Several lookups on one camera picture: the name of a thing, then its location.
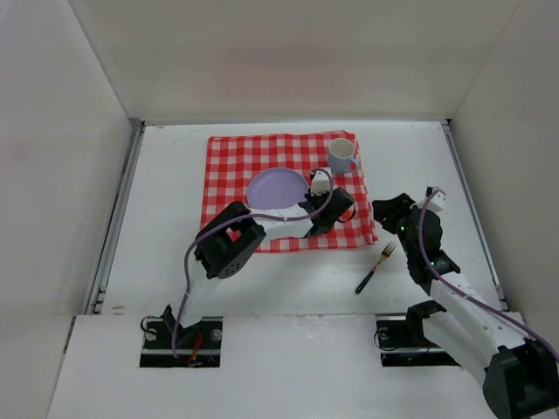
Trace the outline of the gold fork dark handle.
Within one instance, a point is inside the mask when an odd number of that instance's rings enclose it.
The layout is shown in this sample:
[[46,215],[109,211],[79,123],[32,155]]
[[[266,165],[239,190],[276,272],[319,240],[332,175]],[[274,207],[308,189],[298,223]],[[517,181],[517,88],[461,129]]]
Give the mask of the gold fork dark handle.
[[364,290],[364,288],[366,287],[366,285],[369,283],[369,281],[372,279],[372,277],[374,276],[374,274],[376,273],[376,270],[379,268],[379,266],[385,261],[387,260],[391,254],[394,252],[394,250],[396,249],[397,245],[395,242],[389,242],[384,249],[381,252],[381,255],[379,257],[379,260],[376,262],[375,266],[368,272],[368,274],[365,276],[365,278],[359,283],[359,285],[355,288],[355,294],[359,295],[362,293],[362,291]]

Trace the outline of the lilac plastic plate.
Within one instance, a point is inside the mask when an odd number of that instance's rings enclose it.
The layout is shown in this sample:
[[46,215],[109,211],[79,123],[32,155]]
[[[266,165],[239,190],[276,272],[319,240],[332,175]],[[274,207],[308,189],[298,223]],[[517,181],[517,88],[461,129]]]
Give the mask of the lilac plastic plate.
[[307,180],[295,170],[269,168],[251,179],[246,199],[250,208],[278,210],[303,202],[307,190]]

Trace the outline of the red white checkered cloth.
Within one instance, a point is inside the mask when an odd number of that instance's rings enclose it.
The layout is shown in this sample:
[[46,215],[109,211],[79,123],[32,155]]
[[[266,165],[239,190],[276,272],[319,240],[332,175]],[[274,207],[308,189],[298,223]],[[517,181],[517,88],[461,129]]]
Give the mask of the red white checkered cloth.
[[[343,138],[359,147],[356,135],[347,131],[312,134],[259,134],[213,136],[206,152],[201,225],[205,226],[233,201],[247,203],[246,191],[258,173],[276,167],[290,168],[310,179],[313,168],[327,165],[328,144]],[[347,250],[372,245],[377,240],[372,205],[363,172],[334,177],[336,187],[355,199],[355,209],[326,235],[304,239],[284,238],[263,243],[259,253]]]

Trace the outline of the white mug blue handle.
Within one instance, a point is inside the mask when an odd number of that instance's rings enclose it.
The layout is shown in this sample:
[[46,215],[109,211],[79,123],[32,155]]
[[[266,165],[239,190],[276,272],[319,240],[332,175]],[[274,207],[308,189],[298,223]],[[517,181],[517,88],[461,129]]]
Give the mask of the white mug blue handle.
[[359,170],[361,163],[355,157],[355,145],[344,138],[335,138],[328,144],[327,161],[333,175]]

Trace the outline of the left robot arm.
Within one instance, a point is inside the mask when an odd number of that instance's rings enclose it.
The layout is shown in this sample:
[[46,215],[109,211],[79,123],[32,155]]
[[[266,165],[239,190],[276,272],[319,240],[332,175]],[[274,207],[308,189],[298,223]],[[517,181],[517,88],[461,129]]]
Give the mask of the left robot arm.
[[170,332],[170,348],[177,352],[190,339],[193,327],[183,327],[180,320],[190,299],[192,280],[189,260],[194,256],[207,279],[226,279],[243,268],[261,244],[283,238],[309,238],[329,233],[342,215],[355,206],[345,189],[326,193],[284,209],[256,210],[240,201],[229,204],[198,232],[187,248],[183,267],[186,287],[176,316],[166,308],[162,316]]

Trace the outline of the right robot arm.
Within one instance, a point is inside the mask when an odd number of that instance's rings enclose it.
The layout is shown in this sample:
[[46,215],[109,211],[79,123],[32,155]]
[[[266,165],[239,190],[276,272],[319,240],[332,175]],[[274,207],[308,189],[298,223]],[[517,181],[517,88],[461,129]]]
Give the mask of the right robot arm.
[[558,407],[558,353],[519,320],[489,306],[442,250],[438,213],[445,192],[417,203],[401,194],[372,203],[375,220],[397,236],[408,272],[428,300],[408,308],[407,341],[449,354],[480,385],[498,418],[529,418]]

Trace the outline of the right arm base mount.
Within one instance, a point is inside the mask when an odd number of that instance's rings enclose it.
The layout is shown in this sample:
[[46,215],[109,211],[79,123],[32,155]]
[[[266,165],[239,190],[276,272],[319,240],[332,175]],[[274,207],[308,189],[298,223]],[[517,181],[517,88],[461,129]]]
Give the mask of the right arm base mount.
[[380,351],[381,365],[458,367],[458,362],[424,336],[422,321],[443,311],[438,303],[426,301],[412,306],[406,314],[378,316],[373,339]]

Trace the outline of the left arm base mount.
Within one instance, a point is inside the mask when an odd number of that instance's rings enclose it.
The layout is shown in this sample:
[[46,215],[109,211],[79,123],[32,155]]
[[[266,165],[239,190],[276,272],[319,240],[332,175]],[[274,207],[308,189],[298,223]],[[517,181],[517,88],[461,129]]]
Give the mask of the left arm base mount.
[[179,330],[176,338],[176,358],[171,347],[172,332],[163,319],[147,316],[141,321],[143,342],[139,367],[219,367],[223,325],[222,318],[202,318],[195,325]]

